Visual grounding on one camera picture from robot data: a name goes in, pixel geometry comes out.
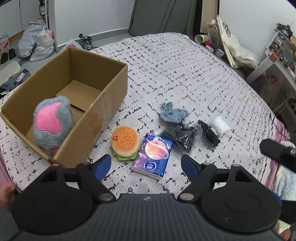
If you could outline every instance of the gray plastic bag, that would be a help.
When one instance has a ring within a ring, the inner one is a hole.
[[[45,22],[38,19],[37,22],[30,22],[20,39],[15,53],[20,58],[30,56],[36,43],[36,37],[42,32]]]

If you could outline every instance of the black slipper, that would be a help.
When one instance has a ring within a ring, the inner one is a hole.
[[[4,53],[1,55],[0,64],[5,63],[7,60],[8,60],[8,53],[7,53],[7,52],[4,52]]]
[[[8,54],[9,54],[9,59],[13,59],[15,56],[17,56],[17,55],[15,54],[15,49],[10,49],[10,50],[8,51]]]

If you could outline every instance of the hamburger toy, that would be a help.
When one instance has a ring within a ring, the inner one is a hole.
[[[114,130],[111,137],[112,153],[119,161],[134,160],[138,154],[140,137],[130,126],[121,126]]]

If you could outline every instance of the bedspread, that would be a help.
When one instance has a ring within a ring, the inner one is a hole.
[[[178,33],[128,38],[92,52],[128,64],[128,93],[94,145],[89,162],[104,154],[112,155],[110,137],[118,126],[133,126],[142,137],[146,132],[159,133],[164,129],[158,117],[160,105],[173,102],[174,107],[188,110],[188,124],[199,119],[209,123],[220,115],[231,127],[214,150],[198,141],[191,150],[192,158],[218,168],[238,163],[265,182],[270,160],[260,153],[259,144],[274,136],[276,120],[272,125],[270,114],[272,118],[274,115],[267,104],[220,59]],[[49,166],[3,120],[0,143],[8,173],[22,190]],[[131,162],[119,162],[113,157],[103,184],[117,197],[120,193],[178,194],[190,183],[180,159],[181,154],[173,150],[165,175],[158,181],[132,172]]]

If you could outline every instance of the round black disc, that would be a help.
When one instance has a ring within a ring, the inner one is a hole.
[[[19,228],[38,234],[57,234],[82,224],[93,208],[89,195],[60,183],[40,183],[12,204]]]
[[[243,182],[206,193],[200,207],[209,221],[239,233],[271,229],[281,214],[281,206],[269,190]]]

